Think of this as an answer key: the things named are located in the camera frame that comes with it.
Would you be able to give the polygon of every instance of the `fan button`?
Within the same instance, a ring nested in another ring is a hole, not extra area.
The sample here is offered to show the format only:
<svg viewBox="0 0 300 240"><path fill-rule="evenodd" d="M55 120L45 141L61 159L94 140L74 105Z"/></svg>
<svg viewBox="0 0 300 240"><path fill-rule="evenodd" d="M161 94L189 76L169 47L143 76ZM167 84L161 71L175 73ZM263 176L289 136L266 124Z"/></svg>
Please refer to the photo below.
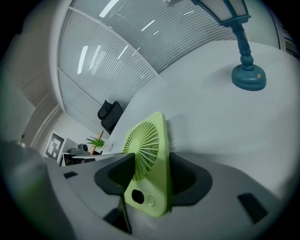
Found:
<svg viewBox="0 0 300 240"><path fill-rule="evenodd" d="M155 199L152 196L147 197L147 204L149 207L153 208L155 206Z"/></svg>

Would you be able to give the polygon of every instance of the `green plant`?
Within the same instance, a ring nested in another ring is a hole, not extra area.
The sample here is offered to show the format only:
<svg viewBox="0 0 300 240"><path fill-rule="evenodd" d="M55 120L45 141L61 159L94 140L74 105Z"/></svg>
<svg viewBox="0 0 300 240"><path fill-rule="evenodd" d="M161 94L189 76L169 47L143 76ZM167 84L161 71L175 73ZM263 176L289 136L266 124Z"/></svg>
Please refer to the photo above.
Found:
<svg viewBox="0 0 300 240"><path fill-rule="evenodd" d="M86 139L88 142L86 144L93 145L96 148L102 148L104 141L101 138L90 137Z"/></svg>

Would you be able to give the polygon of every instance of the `fluorescent light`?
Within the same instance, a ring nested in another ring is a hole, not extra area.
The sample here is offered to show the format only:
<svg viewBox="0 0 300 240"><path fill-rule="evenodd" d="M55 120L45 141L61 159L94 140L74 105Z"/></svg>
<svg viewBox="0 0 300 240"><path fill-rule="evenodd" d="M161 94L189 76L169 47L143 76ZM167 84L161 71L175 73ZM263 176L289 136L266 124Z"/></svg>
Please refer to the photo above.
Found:
<svg viewBox="0 0 300 240"><path fill-rule="evenodd" d="M149 27L151 24L153 24L155 22L155 20L153 20L152 22L148 23L147 26L145 26L142 31L144 31L147 27Z"/></svg>
<svg viewBox="0 0 300 240"><path fill-rule="evenodd" d="M95 53L94 53L94 57L93 57L93 59L92 59L92 62L90 63L90 68L89 68L89 70L93 67L95 58L97 57L97 54L98 54L98 52L99 52L100 47L101 47L101 45L98 45L98 47L97 47L97 49L96 49L96 51L95 51Z"/></svg>
<svg viewBox="0 0 300 240"><path fill-rule="evenodd" d="M113 8L114 5L116 5L116 3L119 0L111 0L106 7L102 10L102 12L100 13L99 17L105 17L106 14L108 14L108 12Z"/></svg>
<svg viewBox="0 0 300 240"><path fill-rule="evenodd" d="M124 4L117 10L117 12L124 6Z"/></svg>
<svg viewBox="0 0 300 240"><path fill-rule="evenodd" d="M84 46L84 47L82 48L81 55L80 55L80 59L79 59L79 65L78 65L77 74L80 74L80 73L82 72L82 69L83 69L83 61L84 61L84 58L85 58L86 51L88 50L88 47L89 47L89 46Z"/></svg>
<svg viewBox="0 0 300 240"><path fill-rule="evenodd" d="M102 62L102 60L103 60L103 58L105 57L105 55L106 55L106 52L101 52L101 54L100 54L100 56L99 56L99 58L98 58L98 61L97 61L96 65L95 65L95 68L94 68L93 71L92 71L92 75L94 75L94 74L96 73L96 71L97 71L97 69L98 69L98 66L99 66L100 63Z"/></svg>
<svg viewBox="0 0 300 240"><path fill-rule="evenodd" d="M193 11L190 11L190 12L188 12L188 13L185 13L184 15L189 14L189 13L192 13L192 12L194 12L194 10L193 10Z"/></svg>
<svg viewBox="0 0 300 240"><path fill-rule="evenodd" d="M123 51L121 52L121 54L119 55L119 57L117 59L120 59L120 57L123 55L123 53L125 52L125 50L128 48L128 45L123 49Z"/></svg>
<svg viewBox="0 0 300 240"><path fill-rule="evenodd" d="M165 66L163 67L163 69L165 69L167 66L169 66L169 64L165 65ZM162 70L163 70L163 69L162 69Z"/></svg>
<svg viewBox="0 0 300 240"><path fill-rule="evenodd" d="M136 49L135 52L131 55L131 57L132 57L133 55L135 55L135 53L136 53L139 49L140 49L140 48Z"/></svg>

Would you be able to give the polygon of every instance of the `lamp post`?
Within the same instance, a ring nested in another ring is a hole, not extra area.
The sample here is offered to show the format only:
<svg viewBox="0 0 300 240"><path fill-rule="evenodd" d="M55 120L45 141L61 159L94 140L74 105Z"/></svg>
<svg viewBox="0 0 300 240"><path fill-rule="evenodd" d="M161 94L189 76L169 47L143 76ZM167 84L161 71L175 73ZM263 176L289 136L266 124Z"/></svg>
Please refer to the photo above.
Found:
<svg viewBox="0 0 300 240"><path fill-rule="evenodd" d="M243 23L251 17L244 0L191 0L204 8L221 26L231 27L238 40L241 65L232 71L232 82L239 88L257 91L266 86L264 70L253 64Z"/></svg>

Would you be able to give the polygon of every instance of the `white table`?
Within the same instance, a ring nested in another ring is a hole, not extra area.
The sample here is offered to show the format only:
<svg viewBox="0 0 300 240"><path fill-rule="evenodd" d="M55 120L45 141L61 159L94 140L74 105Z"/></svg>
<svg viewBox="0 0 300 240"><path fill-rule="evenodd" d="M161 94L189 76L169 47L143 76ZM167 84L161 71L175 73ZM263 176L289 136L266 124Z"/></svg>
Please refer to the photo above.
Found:
<svg viewBox="0 0 300 240"><path fill-rule="evenodd" d="M270 46L250 46L266 72L265 89L246 91L232 83L240 63L236 41L210 42L137 92L109 138L110 153L121 152L125 133L160 111L171 151L236 167L282 198L298 163L300 62Z"/></svg>

